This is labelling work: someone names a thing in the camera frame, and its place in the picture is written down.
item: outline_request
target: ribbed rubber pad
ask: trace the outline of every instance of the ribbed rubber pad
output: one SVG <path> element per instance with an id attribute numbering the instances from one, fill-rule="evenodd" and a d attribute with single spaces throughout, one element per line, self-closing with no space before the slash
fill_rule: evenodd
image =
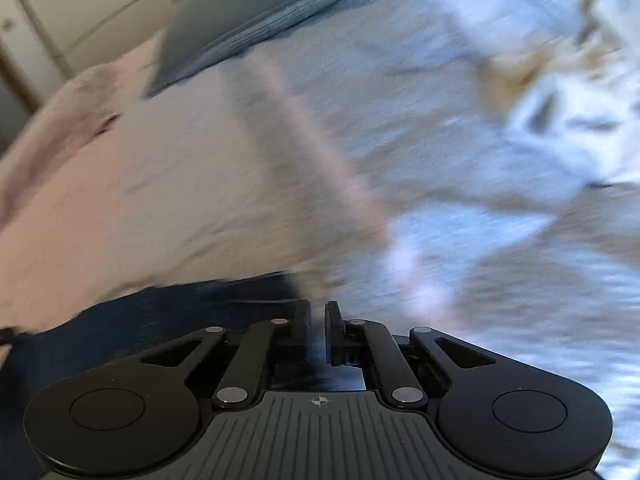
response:
<path id="1" fill-rule="evenodd" d="M 50 473 L 45 480 L 62 480 Z M 140 480 L 488 480 L 452 455 L 417 413 L 373 392 L 267 392 L 244 412 L 217 415 L 173 463 Z M 576 480 L 594 480 L 583 473 Z"/>

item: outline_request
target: gray pillow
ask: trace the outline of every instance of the gray pillow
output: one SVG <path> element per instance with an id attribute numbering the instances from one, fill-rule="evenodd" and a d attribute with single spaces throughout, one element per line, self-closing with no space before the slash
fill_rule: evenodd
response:
<path id="1" fill-rule="evenodd" d="M 292 27 L 336 1 L 188 1 L 164 37 L 149 96 Z"/>

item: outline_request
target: bed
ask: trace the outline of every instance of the bed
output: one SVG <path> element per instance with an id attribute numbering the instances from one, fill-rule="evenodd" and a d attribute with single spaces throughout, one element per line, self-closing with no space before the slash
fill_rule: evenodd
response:
<path id="1" fill-rule="evenodd" d="M 0 163 L 0 325 L 286 269 L 317 312 L 592 388 L 599 472 L 637 479 L 640 192 L 505 143 L 479 84 L 486 56 L 576 33 L 578 2 L 340 0 L 151 99 L 162 34 L 89 70 Z"/>

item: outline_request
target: dark blue fabric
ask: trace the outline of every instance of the dark blue fabric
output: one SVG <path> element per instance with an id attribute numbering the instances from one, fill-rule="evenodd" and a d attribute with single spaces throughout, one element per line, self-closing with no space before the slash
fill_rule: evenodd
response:
<path id="1" fill-rule="evenodd" d="M 22 429 L 37 391 L 206 326 L 244 332 L 263 319 L 289 318 L 286 300 L 297 298 L 284 274 L 149 288 L 97 304 L 48 332 L 18 335 L 0 369 L 0 479 L 44 474 Z"/>

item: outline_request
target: crosshair marking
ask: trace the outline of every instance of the crosshair marking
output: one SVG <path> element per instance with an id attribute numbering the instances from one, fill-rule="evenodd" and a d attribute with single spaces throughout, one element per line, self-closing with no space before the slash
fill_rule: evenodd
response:
<path id="1" fill-rule="evenodd" d="M 318 408 L 320 408 L 321 406 L 324 406 L 326 403 L 330 401 L 326 397 L 323 397 L 322 395 L 318 395 L 317 397 L 314 397 L 313 399 L 311 399 L 310 402 L 314 403 Z"/>

